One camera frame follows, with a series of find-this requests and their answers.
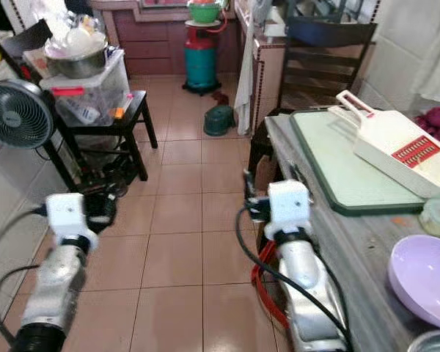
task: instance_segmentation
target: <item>cutting board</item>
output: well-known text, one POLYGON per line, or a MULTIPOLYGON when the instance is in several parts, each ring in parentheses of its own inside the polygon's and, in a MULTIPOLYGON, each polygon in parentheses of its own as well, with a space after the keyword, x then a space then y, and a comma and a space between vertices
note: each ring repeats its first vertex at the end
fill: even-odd
POLYGON ((327 111, 290 121, 331 208, 346 216, 414 213, 424 200, 353 153, 352 124, 327 111))

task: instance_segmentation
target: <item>chair backrest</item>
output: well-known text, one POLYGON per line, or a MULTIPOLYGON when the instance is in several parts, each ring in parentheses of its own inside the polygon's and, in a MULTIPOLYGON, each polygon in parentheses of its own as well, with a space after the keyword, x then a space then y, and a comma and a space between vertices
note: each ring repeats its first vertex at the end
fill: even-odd
POLYGON ((290 18, 278 107, 334 103, 336 94, 351 88, 375 28, 290 18))
POLYGON ((29 27, 14 37, 0 40, 0 52, 10 67, 21 77, 37 83, 40 76, 23 60, 23 52, 44 46, 46 40, 52 37, 52 32, 44 20, 29 27))

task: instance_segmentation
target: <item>tiled floor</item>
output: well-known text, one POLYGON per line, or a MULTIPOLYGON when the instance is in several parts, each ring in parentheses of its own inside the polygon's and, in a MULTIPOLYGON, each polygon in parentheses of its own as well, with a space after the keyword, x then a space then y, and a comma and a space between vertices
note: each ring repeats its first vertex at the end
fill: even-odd
MULTIPOLYGON (((65 352, 291 351, 249 283, 252 264, 233 232, 249 140, 234 130, 221 138, 205 135, 203 113, 216 102, 183 91, 182 81, 158 76, 131 82, 148 90, 160 146, 153 150, 144 126, 138 127, 149 180, 133 182, 115 225, 89 258, 65 352)), ((232 104, 234 77, 221 81, 232 104)), ((247 217, 242 227, 254 249, 247 217)), ((50 245, 46 238, 37 263, 50 245)), ((28 274, 7 315, 14 331, 33 285, 34 274, 28 274)), ((0 351, 7 351, 1 337, 0 351)))

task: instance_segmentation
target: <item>black side table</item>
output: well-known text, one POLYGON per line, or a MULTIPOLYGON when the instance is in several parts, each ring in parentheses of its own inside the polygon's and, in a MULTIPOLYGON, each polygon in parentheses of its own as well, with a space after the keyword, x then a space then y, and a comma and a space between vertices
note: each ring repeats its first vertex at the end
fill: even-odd
MULTIPOLYGON (((68 133, 70 136, 66 136, 69 139, 74 139, 73 136, 76 135, 87 135, 87 136, 121 136, 125 139, 128 152, 131 155, 133 162, 135 163, 138 171, 140 180, 146 181, 148 179, 147 170, 140 156, 139 148, 137 147, 136 140, 133 136, 133 129, 136 123, 144 123, 147 128, 147 133, 150 138, 150 143, 152 148, 158 148, 158 142, 156 140, 155 130, 153 129, 152 118, 150 117, 150 112, 148 110, 147 104, 147 93, 144 90, 137 90, 132 92, 133 100, 130 106, 125 112, 124 116, 120 120, 115 120, 110 126, 79 126, 79 127, 67 127, 66 131, 61 131, 63 133, 68 133)), ((120 154, 124 151, 114 151, 114 150, 84 150, 81 149, 83 153, 111 153, 120 154)))

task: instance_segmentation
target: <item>plastic container lid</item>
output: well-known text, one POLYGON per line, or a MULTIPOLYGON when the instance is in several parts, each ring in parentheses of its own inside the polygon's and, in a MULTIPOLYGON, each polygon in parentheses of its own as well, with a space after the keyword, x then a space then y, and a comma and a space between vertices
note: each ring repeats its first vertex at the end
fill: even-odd
POLYGON ((419 221, 425 231, 440 236, 440 199, 429 199, 425 203, 419 221))
POLYGON ((39 85, 44 90, 52 90, 53 88, 99 87, 108 77, 111 71, 116 67, 116 65, 120 62, 123 56, 124 56, 124 51, 122 49, 118 49, 114 51, 106 61, 106 66, 104 67, 104 71, 96 76, 89 78, 71 79, 60 74, 54 77, 43 79, 41 82, 39 82, 39 85))

